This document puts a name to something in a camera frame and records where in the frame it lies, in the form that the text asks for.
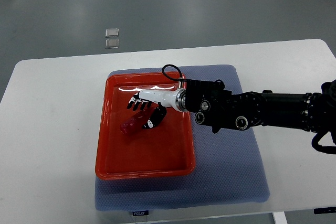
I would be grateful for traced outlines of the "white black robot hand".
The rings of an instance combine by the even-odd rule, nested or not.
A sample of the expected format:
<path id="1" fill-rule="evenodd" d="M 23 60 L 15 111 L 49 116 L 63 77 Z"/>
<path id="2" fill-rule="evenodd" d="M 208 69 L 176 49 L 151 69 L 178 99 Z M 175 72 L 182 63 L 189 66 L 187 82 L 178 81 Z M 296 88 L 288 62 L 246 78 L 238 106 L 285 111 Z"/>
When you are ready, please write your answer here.
<path id="1" fill-rule="evenodd" d="M 166 117 L 166 108 L 172 107 L 177 111 L 183 111 L 182 96 L 183 89 L 177 89 L 175 91 L 143 89 L 131 97 L 127 109 L 136 111 L 140 105 L 140 110 L 142 111 L 146 106 L 150 108 L 153 102 L 159 104 L 153 110 L 147 122 L 142 126 L 143 129 L 152 129 L 157 127 Z"/>

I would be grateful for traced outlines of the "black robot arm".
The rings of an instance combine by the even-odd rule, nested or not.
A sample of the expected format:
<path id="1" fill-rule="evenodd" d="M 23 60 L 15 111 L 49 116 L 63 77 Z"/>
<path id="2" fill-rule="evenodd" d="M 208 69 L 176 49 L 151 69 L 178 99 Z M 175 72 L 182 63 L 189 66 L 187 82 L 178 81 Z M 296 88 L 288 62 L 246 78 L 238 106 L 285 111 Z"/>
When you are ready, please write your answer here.
<path id="1" fill-rule="evenodd" d="M 322 153 L 335 154 L 335 146 L 320 145 L 330 133 L 335 140 L 335 81 L 325 82 L 320 93 L 284 94 L 272 91 L 232 94 L 223 81 L 185 79 L 185 88 L 176 91 L 141 90 L 127 108 L 143 110 L 152 103 L 192 112 L 199 125 L 244 131 L 254 126 L 276 126 L 315 132 L 311 145 Z"/>

